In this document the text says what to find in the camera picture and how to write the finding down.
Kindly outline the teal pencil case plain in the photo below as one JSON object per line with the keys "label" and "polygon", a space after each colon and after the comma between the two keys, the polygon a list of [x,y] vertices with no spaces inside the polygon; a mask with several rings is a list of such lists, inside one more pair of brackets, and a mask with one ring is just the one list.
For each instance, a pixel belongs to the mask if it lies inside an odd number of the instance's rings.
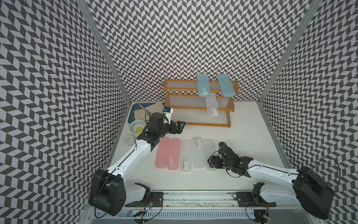
{"label": "teal pencil case plain", "polygon": [[233,88],[233,84],[227,74],[219,74],[217,76],[217,80],[219,82],[222,95],[224,97],[231,98],[235,96],[235,90]]}

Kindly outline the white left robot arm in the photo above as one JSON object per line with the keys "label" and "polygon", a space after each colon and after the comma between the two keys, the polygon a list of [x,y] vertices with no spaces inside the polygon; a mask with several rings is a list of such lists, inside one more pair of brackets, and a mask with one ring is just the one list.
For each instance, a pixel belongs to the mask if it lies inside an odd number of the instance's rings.
{"label": "white left robot arm", "polygon": [[186,124],[183,121],[172,121],[172,113],[173,109],[167,106],[162,113],[152,113],[132,148],[114,165],[95,172],[91,181],[89,205],[115,216],[125,205],[148,203],[148,186],[135,183],[133,188],[126,189],[125,182],[133,169],[159,144],[162,137],[168,133],[182,133]]}

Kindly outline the frosted white pencil case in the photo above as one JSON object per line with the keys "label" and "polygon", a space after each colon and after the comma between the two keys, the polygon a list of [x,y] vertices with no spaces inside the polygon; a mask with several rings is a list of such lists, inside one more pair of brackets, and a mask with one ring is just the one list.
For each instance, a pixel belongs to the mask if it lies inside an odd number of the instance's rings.
{"label": "frosted white pencil case", "polygon": [[218,108],[215,93],[210,93],[210,95],[206,97],[206,106],[207,106],[207,112],[210,116],[219,115],[219,108]]}

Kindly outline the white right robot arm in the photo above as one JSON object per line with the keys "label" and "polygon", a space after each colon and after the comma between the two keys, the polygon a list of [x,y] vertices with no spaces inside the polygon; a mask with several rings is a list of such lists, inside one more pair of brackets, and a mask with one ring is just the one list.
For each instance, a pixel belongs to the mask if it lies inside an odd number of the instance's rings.
{"label": "white right robot arm", "polygon": [[247,156],[238,156],[226,143],[208,158],[210,168],[225,169],[237,178],[258,178],[251,201],[254,206],[283,203],[300,206],[312,216],[327,220],[331,211],[334,189],[313,169],[281,168],[268,165]]}

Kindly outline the teal pencil case labelled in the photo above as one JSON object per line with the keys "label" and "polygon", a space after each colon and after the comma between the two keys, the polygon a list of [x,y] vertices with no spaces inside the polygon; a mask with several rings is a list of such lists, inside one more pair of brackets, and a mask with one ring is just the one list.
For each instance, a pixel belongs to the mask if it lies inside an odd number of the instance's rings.
{"label": "teal pencil case labelled", "polygon": [[197,75],[198,95],[201,97],[208,97],[210,95],[210,84],[207,74]]}

